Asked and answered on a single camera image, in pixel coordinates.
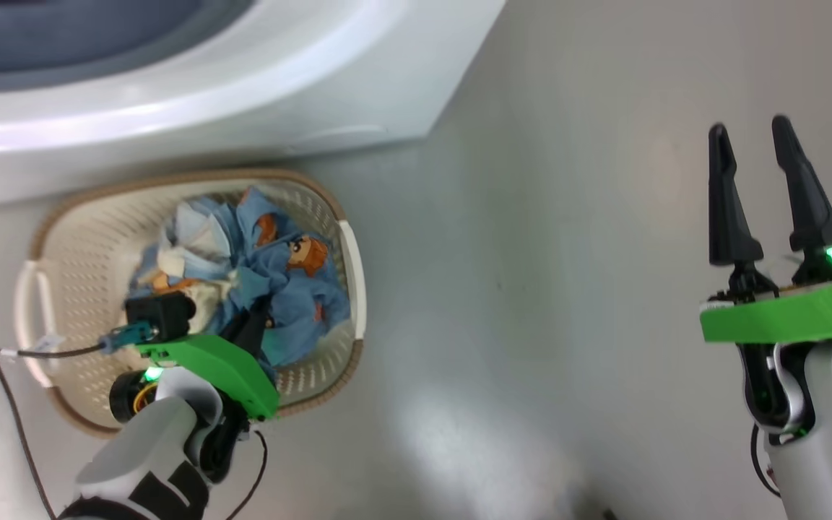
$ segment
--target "laundry basket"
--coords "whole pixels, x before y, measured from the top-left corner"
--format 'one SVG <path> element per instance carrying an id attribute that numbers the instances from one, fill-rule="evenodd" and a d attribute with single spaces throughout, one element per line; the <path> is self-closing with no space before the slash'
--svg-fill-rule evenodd
<path id="1" fill-rule="evenodd" d="M 102 188 L 65 201 L 40 226 L 30 260 L 17 280 L 14 328 L 20 348 L 34 348 L 44 335 L 65 339 L 57 351 L 94 345 L 118 326 L 142 249 L 156 240 L 176 205 L 199 195 L 235 204 L 249 186 L 332 246 L 339 282 L 349 293 L 351 317 L 321 338 L 303 361 L 278 370 L 278 415 L 286 417 L 328 401 L 350 380 L 364 347 L 367 307 L 361 258 L 336 199 L 309 178 L 286 170 L 177 175 Z M 63 418 L 89 434 L 111 437 L 120 425 L 108 408 L 108 390 L 116 376 L 144 363 L 130 353 L 124 349 L 112 356 L 25 359 Z"/>

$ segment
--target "white washing machine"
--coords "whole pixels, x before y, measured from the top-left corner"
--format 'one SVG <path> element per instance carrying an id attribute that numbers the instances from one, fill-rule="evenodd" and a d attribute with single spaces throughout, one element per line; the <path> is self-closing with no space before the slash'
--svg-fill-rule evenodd
<path id="1" fill-rule="evenodd" d="M 0 202 L 425 136 L 505 0 L 2 0 Z"/>

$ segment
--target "clothes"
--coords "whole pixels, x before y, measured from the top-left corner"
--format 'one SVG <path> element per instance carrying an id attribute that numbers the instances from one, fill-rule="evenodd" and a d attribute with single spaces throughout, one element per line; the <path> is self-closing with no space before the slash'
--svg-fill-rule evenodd
<path id="1" fill-rule="evenodd" d="M 191 333 L 205 334 L 271 296 L 260 355 L 266 369 L 300 361 L 350 317 L 327 241 L 304 233 L 257 188 L 235 207 L 209 197 L 178 205 L 143 250 L 128 297 L 173 290 L 194 300 Z"/>

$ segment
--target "floor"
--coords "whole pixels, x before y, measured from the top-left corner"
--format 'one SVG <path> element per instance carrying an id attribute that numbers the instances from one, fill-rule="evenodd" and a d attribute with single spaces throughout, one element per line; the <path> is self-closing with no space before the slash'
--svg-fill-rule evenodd
<path id="1" fill-rule="evenodd" d="M 832 198 L 832 3 L 515 0 L 424 144 L 294 165 L 342 201 L 369 290 L 366 352 L 269 432 L 266 519 L 784 518 L 755 480 L 736 350 L 706 345 L 706 132 L 724 119 L 763 268 L 792 229 L 769 119 Z M 0 207 L 0 347 L 14 276 L 56 200 Z M 20 368 L 56 504 L 99 443 Z M 240 447 L 208 519 L 241 499 Z M 0 518 L 37 520 L 0 392 Z"/>
<path id="2" fill-rule="evenodd" d="M 445 161 L 456 168 L 459 158 Z M 546 519 L 592 507 L 557 435 L 562 428 L 550 427 L 567 420 L 564 399 L 513 388 L 517 368 L 534 371 L 546 359 L 529 358 L 532 338 L 515 333 L 522 312 L 508 294 L 521 288 L 504 287 L 500 264 L 478 261 L 496 247 L 485 236 L 485 197 L 473 198 L 483 187 L 438 166 L 404 145 L 344 160 L 341 171 L 321 177 L 359 237 L 370 303 L 366 354 L 336 399 L 269 428 L 269 467 L 250 505 L 263 513 L 255 517 Z M 320 177 L 319 162 L 308 167 Z M 401 176 L 402 168 L 427 173 Z M 14 345 L 14 274 L 55 203 L 0 207 L 0 347 Z M 20 365 L 9 377 L 59 509 L 99 441 L 67 427 Z M 206 518 L 238 503 L 260 453 L 255 442 L 238 448 Z M 45 518 L 1 391 L 0 518 Z"/>

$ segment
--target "black cable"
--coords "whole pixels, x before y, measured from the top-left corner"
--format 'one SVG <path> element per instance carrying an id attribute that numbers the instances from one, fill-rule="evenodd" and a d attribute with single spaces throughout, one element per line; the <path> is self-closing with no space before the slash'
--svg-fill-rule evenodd
<path id="1" fill-rule="evenodd" d="M 227 520 L 233 520 L 235 517 L 237 517 L 237 514 L 240 514 L 242 508 L 246 507 L 246 504 L 252 498 L 252 495 L 255 494 L 255 490 L 259 487 L 259 483 L 261 482 L 261 476 L 265 475 L 265 467 L 267 467 L 268 465 L 268 443 L 265 442 L 265 437 L 263 437 L 258 430 L 255 432 L 255 434 L 257 434 L 257 436 L 259 437 L 259 441 L 261 441 L 261 448 L 263 449 L 263 453 L 261 454 L 261 467 L 259 468 L 259 474 L 257 477 L 255 477 L 255 482 L 252 483 L 252 487 L 250 487 L 250 490 L 248 490 L 248 494 L 246 495 L 245 499 L 243 499 L 240 505 L 233 510 L 233 513 L 231 513 L 230 516 L 227 517 Z"/>
<path id="2" fill-rule="evenodd" d="M 79 349 L 76 351 L 68 351 L 68 352 L 28 352 L 28 351 L 19 351 L 19 356 L 24 356 L 24 358 L 44 358 L 44 359 L 53 359 L 53 358 L 72 358 L 73 356 L 77 355 L 86 355 L 87 353 L 92 353 L 101 349 L 101 345 L 91 346 L 85 349 Z M 0 363 L 0 383 L 2 383 L 2 389 L 6 392 L 6 399 L 9 401 L 9 408 L 11 408 L 12 418 L 14 418 L 14 427 L 17 429 L 17 438 L 21 442 L 21 450 L 24 451 L 24 458 L 27 461 L 27 469 L 30 470 L 30 477 L 34 480 L 34 486 L 37 488 L 37 494 L 40 496 L 40 503 L 43 504 L 45 510 L 47 510 L 47 516 L 50 517 L 50 520 L 57 520 L 56 514 L 53 512 L 53 507 L 50 507 L 50 500 L 47 498 L 47 493 L 43 489 L 43 482 L 40 481 L 40 474 L 37 471 L 37 464 L 34 464 L 34 457 L 30 454 L 30 447 L 27 444 L 27 436 L 24 432 L 24 425 L 21 422 L 21 415 L 19 411 L 17 411 L 17 404 L 14 401 L 14 393 L 11 391 L 11 387 L 9 387 L 9 382 L 6 379 L 6 374 L 4 374 L 2 370 L 2 363 Z M 248 491 L 246 497 L 241 501 L 240 505 L 233 510 L 233 513 L 229 514 L 227 520 L 233 520 L 237 514 L 242 511 L 248 501 L 252 498 L 252 495 L 255 493 L 255 490 L 259 487 L 259 483 L 261 482 L 261 476 L 265 474 L 265 467 L 268 465 L 268 444 L 265 442 L 265 437 L 261 435 L 260 432 L 256 431 L 255 435 L 258 436 L 259 441 L 261 441 L 261 447 L 263 447 L 264 452 L 261 455 L 261 468 L 259 469 L 259 476 L 255 477 L 255 482 L 252 483 L 252 487 Z"/>
<path id="3" fill-rule="evenodd" d="M 14 394 L 9 387 L 9 382 L 6 381 L 6 374 L 2 371 L 0 363 L 0 382 L 2 389 L 6 391 L 6 398 L 9 400 L 9 407 L 12 410 L 12 417 L 14 418 L 14 426 L 17 428 L 17 438 L 21 441 L 21 450 L 24 451 L 24 458 L 27 460 L 27 467 L 30 468 L 30 477 L 34 479 L 34 486 L 37 487 L 37 494 L 40 495 L 40 502 L 44 509 L 47 510 L 47 516 L 50 520 L 56 520 L 56 514 L 53 508 L 50 507 L 50 501 L 47 499 L 47 493 L 43 490 L 43 482 L 40 481 L 40 475 L 37 473 L 37 465 L 34 464 L 34 458 L 30 456 L 30 447 L 27 446 L 27 437 L 24 434 L 24 425 L 21 424 L 21 415 L 17 412 L 17 404 L 14 402 Z"/>
<path id="4" fill-rule="evenodd" d="M 33 352 L 33 351 L 17 351 L 20 358 L 35 358 L 35 359 L 62 359 L 75 358 L 77 355 L 86 355 L 87 353 L 98 352 L 102 349 L 102 345 L 93 345 L 84 349 L 66 352 Z"/>
<path id="5" fill-rule="evenodd" d="M 772 487 L 772 484 L 769 484 L 769 480 L 766 478 L 766 474 L 763 473 L 763 468 L 760 467 L 760 457 L 759 457 L 759 438 L 760 438 L 760 427 L 753 423 L 753 433 L 750 434 L 750 458 L 753 459 L 753 469 L 756 471 L 756 477 L 760 478 L 760 482 L 763 483 L 763 486 L 766 486 L 766 489 L 769 493 L 776 495 L 776 497 L 782 498 L 782 493 L 779 493 L 776 488 Z"/>

